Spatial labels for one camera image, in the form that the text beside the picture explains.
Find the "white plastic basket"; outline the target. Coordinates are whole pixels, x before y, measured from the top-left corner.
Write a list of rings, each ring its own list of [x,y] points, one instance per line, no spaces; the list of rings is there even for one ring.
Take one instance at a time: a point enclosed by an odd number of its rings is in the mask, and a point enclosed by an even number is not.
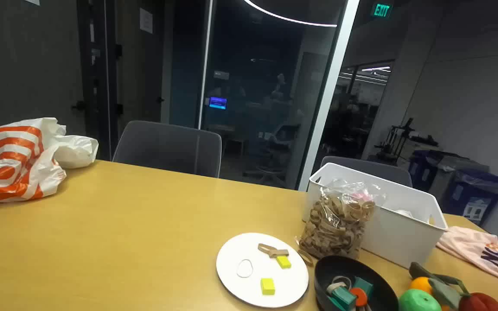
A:
[[[403,267],[411,262],[423,264],[448,229],[434,194],[333,162],[323,163],[308,177],[308,201],[318,198],[320,188],[332,181],[363,181],[380,191],[361,246]]]

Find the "grey chair left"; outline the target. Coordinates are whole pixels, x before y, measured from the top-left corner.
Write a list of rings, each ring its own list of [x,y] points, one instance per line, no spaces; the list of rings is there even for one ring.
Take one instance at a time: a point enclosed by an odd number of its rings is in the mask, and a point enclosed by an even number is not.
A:
[[[155,120],[129,120],[112,160],[218,177],[221,155],[218,132]]]

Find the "wooden clothespin on plate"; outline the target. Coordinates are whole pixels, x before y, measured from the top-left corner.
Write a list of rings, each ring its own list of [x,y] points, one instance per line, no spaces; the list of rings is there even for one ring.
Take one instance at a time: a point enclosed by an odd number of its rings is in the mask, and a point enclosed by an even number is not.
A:
[[[287,248],[276,248],[276,246],[268,245],[268,243],[257,243],[257,250],[268,253],[270,257],[289,255]]]

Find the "clear bag of wooden pieces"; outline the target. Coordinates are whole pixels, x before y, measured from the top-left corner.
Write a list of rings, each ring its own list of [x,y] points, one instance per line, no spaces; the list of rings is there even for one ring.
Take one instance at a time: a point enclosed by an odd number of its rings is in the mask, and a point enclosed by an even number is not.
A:
[[[316,258],[356,257],[375,207],[375,193],[365,181],[333,179],[320,184],[299,245]]]

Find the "white round plate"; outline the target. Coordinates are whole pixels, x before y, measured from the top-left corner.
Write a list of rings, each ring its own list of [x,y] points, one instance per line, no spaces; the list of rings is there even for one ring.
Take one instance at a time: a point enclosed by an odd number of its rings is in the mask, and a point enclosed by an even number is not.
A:
[[[290,267],[282,269],[275,257],[257,250],[257,243],[287,248]],[[216,274],[231,295],[257,307],[287,307],[306,293],[309,283],[306,262],[295,248],[256,231],[238,232],[219,246]],[[261,277],[273,277],[275,295],[261,293]]]

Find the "yellow block rear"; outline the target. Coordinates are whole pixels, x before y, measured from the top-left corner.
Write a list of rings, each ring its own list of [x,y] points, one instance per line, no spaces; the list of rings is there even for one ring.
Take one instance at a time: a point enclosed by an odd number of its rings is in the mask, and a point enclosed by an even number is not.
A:
[[[276,255],[276,262],[280,264],[282,269],[289,269],[290,267],[289,255]]]

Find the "yellow block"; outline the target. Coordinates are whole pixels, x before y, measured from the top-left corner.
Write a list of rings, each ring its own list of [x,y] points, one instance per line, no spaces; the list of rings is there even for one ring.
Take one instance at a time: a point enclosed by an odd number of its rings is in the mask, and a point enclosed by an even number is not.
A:
[[[280,264],[282,269],[289,269],[290,267],[289,255],[276,255],[276,262]]]
[[[275,295],[275,281],[273,281],[273,277],[261,277],[261,293],[263,295]]]

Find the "yellow block front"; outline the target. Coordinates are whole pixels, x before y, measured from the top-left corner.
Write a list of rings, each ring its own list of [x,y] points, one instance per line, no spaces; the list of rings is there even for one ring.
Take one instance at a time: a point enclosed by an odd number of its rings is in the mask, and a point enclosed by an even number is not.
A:
[[[261,277],[261,293],[263,295],[275,295],[275,281],[273,281],[273,277]]]

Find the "teal wooden block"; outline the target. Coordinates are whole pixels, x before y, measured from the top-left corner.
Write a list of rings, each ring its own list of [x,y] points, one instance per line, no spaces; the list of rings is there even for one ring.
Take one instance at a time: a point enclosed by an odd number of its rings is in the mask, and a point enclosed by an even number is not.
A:
[[[337,286],[332,296],[347,311],[354,307],[356,296],[344,286]]]

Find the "orange round toy piece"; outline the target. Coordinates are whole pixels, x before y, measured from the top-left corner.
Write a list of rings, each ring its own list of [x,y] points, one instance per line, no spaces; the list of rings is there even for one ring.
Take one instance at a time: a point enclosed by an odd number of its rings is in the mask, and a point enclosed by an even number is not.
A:
[[[356,307],[365,307],[368,303],[368,295],[363,288],[353,286],[349,291],[354,295]]]

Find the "black oval bowl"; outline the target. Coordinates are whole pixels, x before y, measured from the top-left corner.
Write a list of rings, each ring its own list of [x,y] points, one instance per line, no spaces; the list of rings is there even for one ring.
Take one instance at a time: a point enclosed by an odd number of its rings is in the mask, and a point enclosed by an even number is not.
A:
[[[316,262],[314,291],[321,311],[347,311],[332,296],[337,286],[347,289],[359,286],[366,291],[368,303],[365,307],[354,305],[351,311],[397,311],[397,296],[389,283],[356,258],[328,255]]]

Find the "green exit sign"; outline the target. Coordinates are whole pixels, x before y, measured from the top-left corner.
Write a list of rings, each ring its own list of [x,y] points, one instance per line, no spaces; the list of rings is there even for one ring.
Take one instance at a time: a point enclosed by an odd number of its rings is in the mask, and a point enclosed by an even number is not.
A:
[[[391,11],[391,3],[375,3],[372,15],[373,16],[387,16],[389,11]]]

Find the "orange toy fruit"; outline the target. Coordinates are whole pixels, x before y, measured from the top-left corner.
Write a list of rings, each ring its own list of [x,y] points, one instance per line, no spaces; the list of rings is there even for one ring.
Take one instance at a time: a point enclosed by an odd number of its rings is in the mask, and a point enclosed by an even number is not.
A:
[[[432,293],[432,284],[429,283],[427,276],[416,276],[411,279],[410,288],[423,289],[427,293]]]

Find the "green toy apple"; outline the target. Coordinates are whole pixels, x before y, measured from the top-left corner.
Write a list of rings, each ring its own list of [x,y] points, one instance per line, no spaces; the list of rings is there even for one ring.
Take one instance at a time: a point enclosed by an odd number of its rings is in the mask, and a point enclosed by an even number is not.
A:
[[[423,289],[404,289],[399,296],[399,311],[441,311],[441,303]]]

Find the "blue recycling bin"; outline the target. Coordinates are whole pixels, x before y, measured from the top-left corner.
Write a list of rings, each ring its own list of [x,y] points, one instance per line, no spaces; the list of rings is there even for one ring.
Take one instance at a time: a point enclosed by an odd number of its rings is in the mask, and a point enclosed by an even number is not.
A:
[[[482,224],[498,205],[498,175],[487,170],[456,170],[442,196],[442,210]]]

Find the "orange and white plastic bag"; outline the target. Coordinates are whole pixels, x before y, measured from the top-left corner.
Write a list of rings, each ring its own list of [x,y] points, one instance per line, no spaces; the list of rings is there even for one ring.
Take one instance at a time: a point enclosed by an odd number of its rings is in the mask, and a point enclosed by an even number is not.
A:
[[[98,141],[69,134],[55,117],[22,118],[0,125],[0,201],[53,194],[69,168],[95,162]]]

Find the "dark green toy vegetable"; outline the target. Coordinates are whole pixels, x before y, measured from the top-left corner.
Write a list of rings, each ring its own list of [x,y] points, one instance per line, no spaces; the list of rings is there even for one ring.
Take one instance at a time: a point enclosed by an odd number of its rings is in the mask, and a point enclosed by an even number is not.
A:
[[[461,279],[448,274],[432,272],[418,262],[411,262],[408,272],[416,276],[427,276],[432,286],[432,296],[446,305],[449,311],[458,311],[460,300],[467,295],[467,288]]]

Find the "red toy fruit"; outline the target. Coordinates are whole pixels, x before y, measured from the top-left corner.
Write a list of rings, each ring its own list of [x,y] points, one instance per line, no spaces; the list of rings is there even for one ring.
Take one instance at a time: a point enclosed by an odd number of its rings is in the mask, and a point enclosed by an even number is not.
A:
[[[498,311],[498,300],[487,293],[474,291],[460,300],[458,311]]]

